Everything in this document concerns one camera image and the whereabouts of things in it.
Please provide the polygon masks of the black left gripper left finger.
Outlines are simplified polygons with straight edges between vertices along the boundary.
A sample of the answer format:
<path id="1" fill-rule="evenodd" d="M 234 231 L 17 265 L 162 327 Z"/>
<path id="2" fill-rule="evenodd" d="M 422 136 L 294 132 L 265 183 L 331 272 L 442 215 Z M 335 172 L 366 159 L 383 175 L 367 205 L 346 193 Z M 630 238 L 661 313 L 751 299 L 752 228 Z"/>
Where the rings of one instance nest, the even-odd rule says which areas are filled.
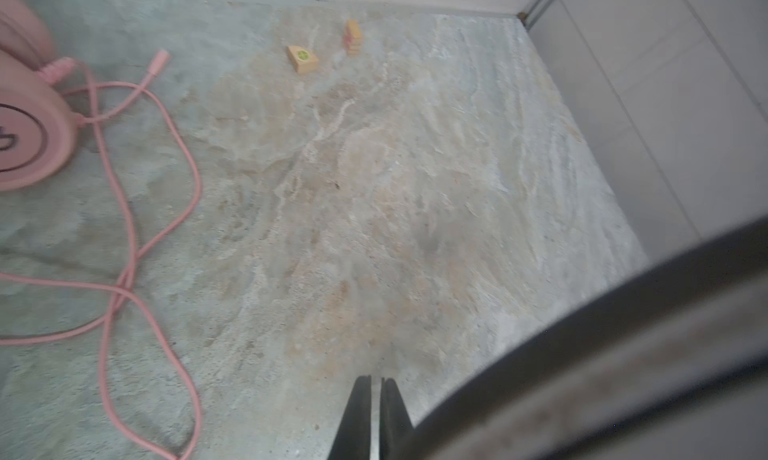
<path id="1" fill-rule="evenodd" d="M 371 407 L 371 376 L 359 376 L 346 403 L 328 460 L 370 459 Z"/>

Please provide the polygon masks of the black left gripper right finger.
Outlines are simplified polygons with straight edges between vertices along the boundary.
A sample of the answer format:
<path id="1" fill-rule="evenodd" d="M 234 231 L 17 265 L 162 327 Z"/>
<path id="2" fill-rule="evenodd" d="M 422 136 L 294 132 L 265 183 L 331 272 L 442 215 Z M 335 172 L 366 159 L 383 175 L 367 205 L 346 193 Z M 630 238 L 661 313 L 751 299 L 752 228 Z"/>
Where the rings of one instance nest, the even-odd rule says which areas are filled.
<path id="1" fill-rule="evenodd" d="M 379 459 L 389 459 L 412 430 L 413 424 L 396 381 L 383 378 L 379 400 Z"/>

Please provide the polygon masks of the pink headphones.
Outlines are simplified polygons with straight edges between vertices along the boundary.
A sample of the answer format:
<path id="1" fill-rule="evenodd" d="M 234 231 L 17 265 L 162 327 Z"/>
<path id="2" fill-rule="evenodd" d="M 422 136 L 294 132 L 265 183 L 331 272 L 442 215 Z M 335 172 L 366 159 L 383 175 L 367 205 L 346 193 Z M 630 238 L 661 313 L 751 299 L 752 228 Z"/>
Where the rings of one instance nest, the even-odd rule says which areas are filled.
<path id="1" fill-rule="evenodd" d="M 106 114 L 76 114 L 55 89 L 80 66 L 58 58 L 46 25 L 23 0 L 1 0 L 1 189 L 36 184 L 72 156 L 82 125 L 112 118 L 147 92 L 170 54 L 161 50 L 128 98 Z"/>

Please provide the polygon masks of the white black headphones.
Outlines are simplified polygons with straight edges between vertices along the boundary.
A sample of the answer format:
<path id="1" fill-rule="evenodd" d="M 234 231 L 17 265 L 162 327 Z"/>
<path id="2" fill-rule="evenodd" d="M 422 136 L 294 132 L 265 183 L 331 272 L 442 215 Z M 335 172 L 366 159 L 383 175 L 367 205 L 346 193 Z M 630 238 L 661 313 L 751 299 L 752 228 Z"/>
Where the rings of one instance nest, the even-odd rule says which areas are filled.
<path id="1" fill-rule="evenodd" d="M 767 222 L 663 262 L 500 358 L 396 459 L 763 459 Z"/>

